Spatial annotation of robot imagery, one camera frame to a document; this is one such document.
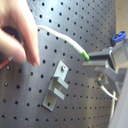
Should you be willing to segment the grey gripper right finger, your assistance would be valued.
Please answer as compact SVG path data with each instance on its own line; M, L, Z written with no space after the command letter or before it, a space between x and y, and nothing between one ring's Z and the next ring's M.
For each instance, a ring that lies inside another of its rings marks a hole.
M109 60L112 61L113 60L113 48L109 47L109 48L105 48L102 51L98 51L98 52L91 52L89 53L89 57L91 60Z

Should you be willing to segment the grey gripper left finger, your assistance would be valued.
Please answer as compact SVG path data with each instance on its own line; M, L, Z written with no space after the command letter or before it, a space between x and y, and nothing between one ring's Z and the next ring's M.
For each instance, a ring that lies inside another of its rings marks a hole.
M87 76L94 78L97 85L115 87L116 72L109 66L107 61L85 61L83 66L87 71Z

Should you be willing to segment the blurred human hand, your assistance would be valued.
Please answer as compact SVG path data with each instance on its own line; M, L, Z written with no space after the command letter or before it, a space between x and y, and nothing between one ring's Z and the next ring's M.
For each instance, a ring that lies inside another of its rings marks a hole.
M7 26L21 33L24 45L3 31ZM20 64L40 64L37 26L27 0L0 0L0 52Z

